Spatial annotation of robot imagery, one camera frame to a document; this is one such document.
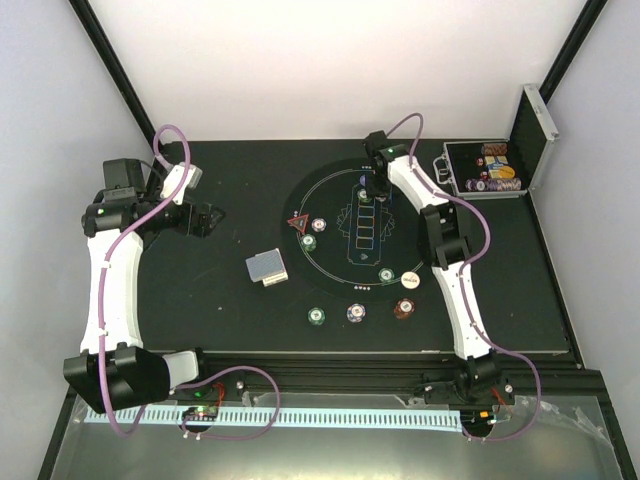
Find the white dealer button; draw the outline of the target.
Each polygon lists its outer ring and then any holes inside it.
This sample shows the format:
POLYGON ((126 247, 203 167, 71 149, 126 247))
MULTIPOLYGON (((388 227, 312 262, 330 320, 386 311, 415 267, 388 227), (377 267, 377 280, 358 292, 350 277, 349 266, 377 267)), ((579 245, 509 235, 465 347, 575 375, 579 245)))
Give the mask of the white dealer button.
POLYGON ((414 271, 404 272, 400 277, 401 285, 408 289, 414 290, 417 289, 420 285, 421 279, 420 276, 414 271))

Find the red poker chip stack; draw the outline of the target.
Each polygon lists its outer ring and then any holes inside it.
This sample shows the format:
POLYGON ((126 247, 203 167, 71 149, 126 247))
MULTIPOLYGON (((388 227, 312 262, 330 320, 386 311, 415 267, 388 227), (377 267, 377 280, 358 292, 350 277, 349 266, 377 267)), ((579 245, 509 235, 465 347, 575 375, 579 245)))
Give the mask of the red poker chip stack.
POLYGON ((415 312, 415 303, 403 298, 399 300, 394 307, 394 316, 399 320, 408 319, 415 312))

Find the blue poker chip stack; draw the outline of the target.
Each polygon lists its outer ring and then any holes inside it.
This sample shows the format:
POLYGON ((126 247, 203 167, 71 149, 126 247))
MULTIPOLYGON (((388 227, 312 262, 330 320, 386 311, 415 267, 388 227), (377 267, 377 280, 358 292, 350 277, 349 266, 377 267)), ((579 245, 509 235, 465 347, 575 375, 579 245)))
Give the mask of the blue poker chip stack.
POLYGON ((346 318, 351 323, 360 323, 366 316, 366 308, 359 303, 354 303, 346 310, 346 318))

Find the green poker chip stack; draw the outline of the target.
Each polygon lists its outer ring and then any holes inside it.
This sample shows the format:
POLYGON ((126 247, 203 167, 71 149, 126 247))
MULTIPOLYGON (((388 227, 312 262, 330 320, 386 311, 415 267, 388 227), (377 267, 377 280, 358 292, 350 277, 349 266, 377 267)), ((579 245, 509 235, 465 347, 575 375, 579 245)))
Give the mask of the green poker chip stack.
POLYGON ((325 322, 326 315, 322 308, 313 307, 308 311, 307 319, 311 325, 320 326, 325 322))

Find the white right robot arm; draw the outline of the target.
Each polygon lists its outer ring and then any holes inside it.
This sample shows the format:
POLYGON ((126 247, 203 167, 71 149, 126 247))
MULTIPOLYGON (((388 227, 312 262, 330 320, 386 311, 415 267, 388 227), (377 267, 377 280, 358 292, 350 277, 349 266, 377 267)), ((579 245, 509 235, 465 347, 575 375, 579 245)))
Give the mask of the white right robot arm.
POLYGON ((442 292, 460 360, 454 388, 461 400, 479 402, 499 380, 500 369, 474 292, 468 211, 429 178, 406 146, 392 144, 385 132, 370 133, 363 145, 372 167, 367 195, 389 197, 398 190, 417 212, 417 250, 442 292))

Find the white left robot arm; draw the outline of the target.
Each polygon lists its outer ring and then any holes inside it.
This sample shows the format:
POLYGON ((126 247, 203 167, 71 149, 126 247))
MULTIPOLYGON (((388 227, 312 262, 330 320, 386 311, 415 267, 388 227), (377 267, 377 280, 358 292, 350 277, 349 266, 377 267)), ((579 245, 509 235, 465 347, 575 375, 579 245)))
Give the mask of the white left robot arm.
POLYGON ((214 388, 196 347, 160 355, 146 350, 138 322, 138 271, 146 237, 173 230, 204 238, 224 219, 210 204, 158 201, 94 203, 82 217, 91 260, 89 314, 80 353, 63 376, 97 413, 164 401, 180 386, 193 399, 214 388))

